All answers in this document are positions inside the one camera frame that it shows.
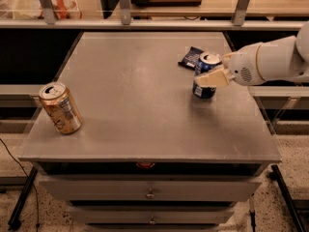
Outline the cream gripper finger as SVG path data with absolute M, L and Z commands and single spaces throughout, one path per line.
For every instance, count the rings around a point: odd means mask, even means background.
M 228 69 L 219 68 L 201 73 L 194 77 L 196 84 L 202 88 L 228 86 L 234 76 Z
M 236 53 L 235 52 L 231 52 L 231 53 L 227 53 L 227 54 L 224 54 L 221 59 L 222 59 L 222 64 L 225 68 L 227 68 L 229 66 L 229 62 L 231 60 L 231 58 L 233 56 L 235 56 Z

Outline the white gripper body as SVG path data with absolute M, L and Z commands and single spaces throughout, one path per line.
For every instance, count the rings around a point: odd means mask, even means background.
M 263 84 L 257 65 L 257 56 L 261 43 L 254 43 L 235 51 L 227 69 L 234 76 L 233 80 L 242 86 L 253 86 Z

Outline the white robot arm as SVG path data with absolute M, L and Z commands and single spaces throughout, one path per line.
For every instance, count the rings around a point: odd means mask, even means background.
M 228 86 L 232 80 L 242 86 L 268 81 L 309 81 L 309 22 L 296 36 L 267 43 L 254 43 L 222 56 L 223 62 L 194 81 L 203 88 Z

